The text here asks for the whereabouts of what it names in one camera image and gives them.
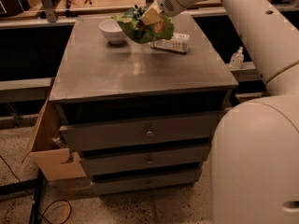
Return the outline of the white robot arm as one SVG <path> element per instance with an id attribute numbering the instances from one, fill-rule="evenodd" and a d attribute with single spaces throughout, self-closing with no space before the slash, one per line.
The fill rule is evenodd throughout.
<path id="1" fill-rule="evenodd" d="M 155 0 L 174 17 L 206 0 Z M 299 224 L 299 31 L 268 0 L 220 0 L 263 83 L 240 94 L 210 151 L 213 224 Z"/>

